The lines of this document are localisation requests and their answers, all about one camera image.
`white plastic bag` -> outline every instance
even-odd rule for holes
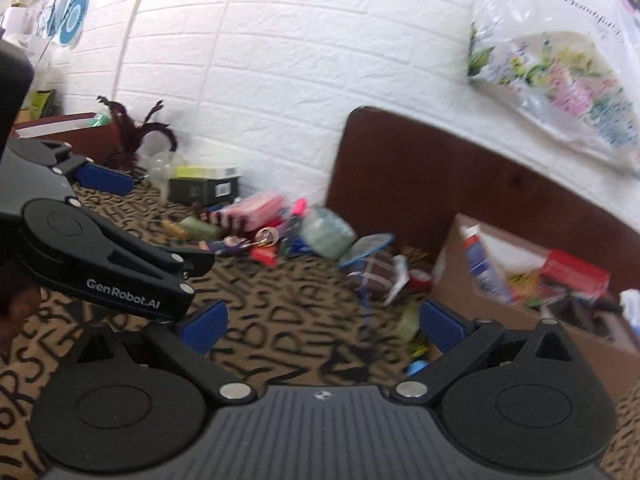
[[[640,176],[629,0],[476,0],[468,76],[553,138]]]

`silver screw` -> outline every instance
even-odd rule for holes
[[[251,386],[244,383],[228,383],[220,386],[220,395],[229,400],[244,399],[251,395]]]
[[[399,395],[414,399],[423,396],[428,390],[426,384],[419,383],[418,381],[405,381],[396,386],[396,392]]]

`brown patterned fabric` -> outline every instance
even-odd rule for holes
[[[186,215],[163,206],[140,185],[126,198],[77,190],[82,202],[120,227],[159,245],[168,240],[160,222]],[[390,385],[402,377],[410,347],[392,336],[401,306],[361,316],[356,295],[334,265],[320,258],[289,260],[274,269],[244,258],[220,258],[212,271],[190,280],[194,306],[225,300],[229,329],[210,359],[258,389],[265,384]],[[34,402],[86,322],[138,330],[146,320],[47,293],[6,355],[0,354],[0,480],[31,480],[43,470],[29,437]]]

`cardboard box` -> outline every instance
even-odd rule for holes
[[[68,142],[76,155],[88,156],[96,164],[104,164],[111,152],[119,147],[120,134],[113,124],[89,126],[94,115],[88,112],[17,123],[11,137]]]
[[[527,260],[543,262],[546,259],[549,249],[459,214],[455,217],[433,271],[432,297],[469,319],[489,316],[510,329],[533,329],[540,320],[538,312],[519,304],[507,305],[495,300],[481,291],[478,280],[468,272],[460,228],[476,224],[480,225],[483,235],[488,235],[491,241],[498,244],[502,243],[506,251],[508,246],[518,248],[512,254],[507,254],[506,258],[514,262],[520,259],[523,265],[527,264]],[[566,324],[564,327],[611,398],[618,400],[640,376],[640,352],[633,350],[629,342],[614,344],[579,328]],[[625,331],[622,330],[619,336],[624,337]]]

